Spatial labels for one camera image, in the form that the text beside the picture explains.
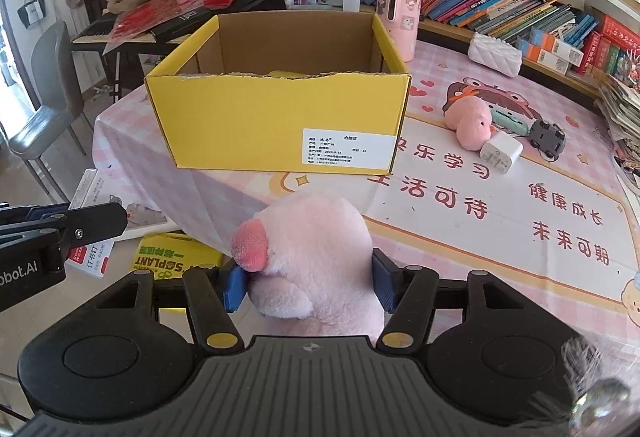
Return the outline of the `pink paw plush toy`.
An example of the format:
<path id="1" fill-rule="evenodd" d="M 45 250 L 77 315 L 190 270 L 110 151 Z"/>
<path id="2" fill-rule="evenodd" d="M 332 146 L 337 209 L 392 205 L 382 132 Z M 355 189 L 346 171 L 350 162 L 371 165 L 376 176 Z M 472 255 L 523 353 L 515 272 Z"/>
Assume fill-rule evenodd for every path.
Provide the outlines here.
<path id="1" fill-rule="evenodd" d="M 295 192 L 244 221 L 231 240 L 250 274 L 248 296 L 277 336 L 366 335 L 384 309 L 373 290 L 373 243 L 362 215 L 342 197 Z"/>

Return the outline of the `yellow fertilizer bag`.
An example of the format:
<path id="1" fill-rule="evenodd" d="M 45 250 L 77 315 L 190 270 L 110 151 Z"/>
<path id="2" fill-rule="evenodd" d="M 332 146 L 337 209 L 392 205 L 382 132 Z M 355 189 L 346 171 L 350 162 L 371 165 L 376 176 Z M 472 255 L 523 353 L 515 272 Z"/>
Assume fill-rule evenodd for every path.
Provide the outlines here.
<path id="1" fill-rule="evenodd" d="M 181 278 L 192 267 L 224 264 L 224 254 L 179 232 L 146 235 L 138 245 L 132 270 L 149 270 L 156 280 Z"/>

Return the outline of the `grey chair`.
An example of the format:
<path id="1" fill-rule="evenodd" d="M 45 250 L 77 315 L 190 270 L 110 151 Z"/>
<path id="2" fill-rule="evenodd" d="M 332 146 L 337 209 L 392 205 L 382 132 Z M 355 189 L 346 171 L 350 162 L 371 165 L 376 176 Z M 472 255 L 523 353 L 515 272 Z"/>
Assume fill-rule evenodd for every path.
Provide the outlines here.
<path id="1" fill-rule="evenodd" d="M 43 153 L 67 133 L 85 157 L 87 152 L 75 133 L 73 124 L 81 119 L 90 131 L 93 127 L 85 113 L 85 101 L 73 60 L 72 41 L 64 21 L 53 23 L 37 41 L 32 52 L 32 75 L 41 105 L 32 113 L 21 131 L 8 140 L 8 148 L 23 161 L 48 196 L 50 191 L 32 167 L 32 162 L 36 163 L 58 196 L 67 202 L 68 197 L 42 160 Z"/>

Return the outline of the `pink checkered tablecloth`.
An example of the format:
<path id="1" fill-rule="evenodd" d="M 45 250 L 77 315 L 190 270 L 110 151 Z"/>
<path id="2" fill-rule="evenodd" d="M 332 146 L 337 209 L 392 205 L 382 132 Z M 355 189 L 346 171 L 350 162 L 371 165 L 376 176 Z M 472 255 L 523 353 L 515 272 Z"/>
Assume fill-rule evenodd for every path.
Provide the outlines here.
<path id="1" fill-rule="evenodd" d="M 566 323 L 637 345 L 639 225 L 601 119 L 544 86 L 504 78 L 432 44 L 418 46 L 410 68 L 408 116 L 387 175 L 180 170 L 144 88 L 98 116 L 93 161 L 143 204 L 221 251 L 236 227 L 273 201 L 298 191 L 338 194 L 398 263 L 446 278 L 489 270 Z M 560 125 L 567 145 L 559 159 L 526 147 L 499 173 L 463 150 L 442 109 L 450 95 L 471 92 L 491 102 L 509 98 L 519 118 Z"/>

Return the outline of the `white charger plug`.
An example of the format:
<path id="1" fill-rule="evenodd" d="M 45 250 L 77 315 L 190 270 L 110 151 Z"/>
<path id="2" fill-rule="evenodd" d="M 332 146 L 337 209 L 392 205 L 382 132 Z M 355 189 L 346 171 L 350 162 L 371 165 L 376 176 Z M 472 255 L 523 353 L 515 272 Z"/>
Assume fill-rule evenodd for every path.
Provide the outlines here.
<path id="1" fill-rule="evenodd" d="M 480 148 L 480 160 L 488 168 L 493 168 L 500 174 L 506 174 L 521 157 L 522 152 L 523 145 L 518 139 L 498 131 Z"/>

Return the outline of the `pink chick plush toy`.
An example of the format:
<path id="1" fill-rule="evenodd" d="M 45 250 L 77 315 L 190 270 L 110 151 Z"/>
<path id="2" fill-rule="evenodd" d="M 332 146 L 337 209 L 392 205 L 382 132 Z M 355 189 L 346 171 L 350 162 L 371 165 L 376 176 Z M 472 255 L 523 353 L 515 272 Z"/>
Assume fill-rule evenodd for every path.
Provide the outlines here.
<path id="1" fill-rule="evenodd" d="M 444 121 L 465 150 L 480 151 L 491 137 L 491 111 L 486 102 L 476 96 L 452 101 L 444 113 Z"/>

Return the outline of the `red paper sheets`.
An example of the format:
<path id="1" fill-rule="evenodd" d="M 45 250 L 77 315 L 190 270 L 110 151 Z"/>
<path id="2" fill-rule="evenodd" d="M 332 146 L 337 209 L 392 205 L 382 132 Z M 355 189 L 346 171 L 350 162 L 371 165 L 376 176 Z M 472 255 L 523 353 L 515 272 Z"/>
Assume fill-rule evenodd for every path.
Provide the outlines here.
<path id="1" fill-rule="evenodd" d="M 235 0 L 151 0 L 120 14 L 103 49 L 103 53 L 131 42 L 143 33 L 182 15 L 204 8 L 216 12 L 227 9 Z"/>

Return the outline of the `grey toy car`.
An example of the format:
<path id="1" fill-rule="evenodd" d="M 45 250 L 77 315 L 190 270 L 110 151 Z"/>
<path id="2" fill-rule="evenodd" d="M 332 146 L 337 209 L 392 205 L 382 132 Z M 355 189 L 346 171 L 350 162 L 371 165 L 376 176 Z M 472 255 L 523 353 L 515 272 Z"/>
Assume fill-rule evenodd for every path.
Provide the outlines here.
<path id="1" fill-rule="evenodd" d="M 529 143 L 548 160 L 556 161 L 566 146 L 566 135 L 558 124 L 536 120 L 529 128 Z"/>

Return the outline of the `black keyboard piano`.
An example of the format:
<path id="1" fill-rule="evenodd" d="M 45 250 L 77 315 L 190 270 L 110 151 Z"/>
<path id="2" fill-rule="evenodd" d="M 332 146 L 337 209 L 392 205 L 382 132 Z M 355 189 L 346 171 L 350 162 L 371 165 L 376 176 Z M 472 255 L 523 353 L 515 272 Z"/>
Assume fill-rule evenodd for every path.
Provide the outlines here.
<path id="1" fill-rule="evenodd" d="M 235 0 L 227 9 L 212 12 L 201 8 L 196 12 L 190 12 L 177 19 L 170 20 L 153 28 L 148 33 L 143 33 L 134 38 L 132 43 L 168 44 L 177 38 L 189 35 L 198 30 L 210 18 L 216 15 L 237 14 L 238 12 L 272 12 L 273 10 L 285 10 L 285 0 Z M 72 39 L 72 45 L 76 50 L 93 50 L 103 53 L 115 20 L 119 15 L 106 14 L 102 18 L 91 23 L 88 28 L 78 33 Z"/>

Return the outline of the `yellow cardboard box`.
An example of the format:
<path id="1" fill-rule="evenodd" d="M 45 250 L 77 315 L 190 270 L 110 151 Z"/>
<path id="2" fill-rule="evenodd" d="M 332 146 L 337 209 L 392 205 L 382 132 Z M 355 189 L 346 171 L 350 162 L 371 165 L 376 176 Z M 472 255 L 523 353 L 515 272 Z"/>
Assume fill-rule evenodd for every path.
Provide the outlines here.
<path id="1" fill-rule="evenodd" d="M 208 20 L 147 77 L 168 151 L 189 170 L 384 175 L 411 76 L 375 14 Z"/>

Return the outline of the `white quilted handbag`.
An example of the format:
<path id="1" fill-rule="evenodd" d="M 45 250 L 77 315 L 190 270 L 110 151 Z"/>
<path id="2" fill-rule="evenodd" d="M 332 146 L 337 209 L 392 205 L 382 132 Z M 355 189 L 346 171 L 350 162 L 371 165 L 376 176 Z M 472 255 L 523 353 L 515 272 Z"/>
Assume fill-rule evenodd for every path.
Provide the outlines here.
<path id="1" fill-rule="evenodd" d="M 522 52 L 511 44 L 492 36 L 474 32 L 468 48 L 468 57 L 476 64 L 495 70 L 508 78 L 521 71 Z"/>

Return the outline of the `orange blue box lower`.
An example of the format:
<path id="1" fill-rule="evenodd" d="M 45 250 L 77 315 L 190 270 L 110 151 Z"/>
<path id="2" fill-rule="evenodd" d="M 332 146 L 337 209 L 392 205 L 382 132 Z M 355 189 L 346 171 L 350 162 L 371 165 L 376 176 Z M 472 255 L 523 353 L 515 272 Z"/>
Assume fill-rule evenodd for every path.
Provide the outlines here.
<path id="1" fill-rule="evenodd" d="M 539 46 L 529 43 L 529 41 L 524 40 L 524 38 L 518 38 L 518 49 L 525 59 L 536 62 L 536 64 L 540 64 L 556 73 L 565 75 L 570 67 L 570 64 L 566 60 L 556 56 L 554 53 L 547 52 Z"/>

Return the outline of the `orange blue box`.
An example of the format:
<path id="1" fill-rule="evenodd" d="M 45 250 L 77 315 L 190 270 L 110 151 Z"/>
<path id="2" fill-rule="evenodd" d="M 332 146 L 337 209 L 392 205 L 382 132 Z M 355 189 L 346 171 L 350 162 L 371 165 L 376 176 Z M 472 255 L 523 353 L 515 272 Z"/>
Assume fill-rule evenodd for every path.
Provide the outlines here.
<path id="1" fill-rule="evenodd" d="M 539 46 L 529 43 L 529 41 L 524 40 L 524 38 L 518 38 L 518 49 L 525 59 L 536 62 L 536 64 L 540 64 L 556 73 L 565 75 L 570 67 L 570 64 L 566 60 L 556 56 L 554 53 L 547 52 Z"/>
<path id="2" fill-rule="evenodd" d="M 574 67 L 579 67 L 584 58 L 584 53 L 578 48 L 538 28 L 533 28 L 530 32 L 530 42 Z"/>

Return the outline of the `stack of magazines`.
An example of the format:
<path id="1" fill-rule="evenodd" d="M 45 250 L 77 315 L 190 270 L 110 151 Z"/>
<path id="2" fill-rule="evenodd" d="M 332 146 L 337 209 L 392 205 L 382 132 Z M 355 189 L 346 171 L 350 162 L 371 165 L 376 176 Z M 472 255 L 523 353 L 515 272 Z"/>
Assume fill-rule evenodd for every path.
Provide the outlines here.
<path id="1" fill-rule="evenodd" d="M 599 82 L 597 106 L 608 125 L 616 171 L 639 194 L 639 87 L 605 74 Z"/>

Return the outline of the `orange blue box upper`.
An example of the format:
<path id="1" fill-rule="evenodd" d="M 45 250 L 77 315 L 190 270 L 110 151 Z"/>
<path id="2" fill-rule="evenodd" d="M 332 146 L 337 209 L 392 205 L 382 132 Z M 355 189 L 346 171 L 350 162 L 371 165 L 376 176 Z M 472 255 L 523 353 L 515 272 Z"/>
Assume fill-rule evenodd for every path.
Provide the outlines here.
<path id="1" fill-rule="evenodd" d="M 584 58 L 584 53 L 578 48 L 538 28 L 533 28 L 530 32 L 530 42 L 574 67 L 579 67 Z"/>

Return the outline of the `pink cylindrical humidifier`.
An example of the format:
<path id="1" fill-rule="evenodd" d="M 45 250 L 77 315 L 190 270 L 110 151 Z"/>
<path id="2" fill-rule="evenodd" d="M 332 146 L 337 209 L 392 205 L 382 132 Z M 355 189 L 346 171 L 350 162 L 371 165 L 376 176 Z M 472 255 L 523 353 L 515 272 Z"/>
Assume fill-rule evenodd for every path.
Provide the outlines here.
<path id="1" fill-rule="evenodd" d="M 414 58 L 422 0 L 376 0 L 376 13 L 405 62 Z"/>

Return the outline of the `red boxed book set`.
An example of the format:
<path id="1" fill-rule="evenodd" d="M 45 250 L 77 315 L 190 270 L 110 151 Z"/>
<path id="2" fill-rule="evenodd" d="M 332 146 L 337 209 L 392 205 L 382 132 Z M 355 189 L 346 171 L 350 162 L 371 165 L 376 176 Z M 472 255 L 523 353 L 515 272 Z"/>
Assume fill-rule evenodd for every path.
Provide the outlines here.
<path id="1" fill-rule="evenodd" d="M 614 75 L 625 79 L 629 56 L 639 53 L 639 33 L 609 15 L 597 12 L 582 42 L 582 61 L 576 72 L 597 79 Z"/>

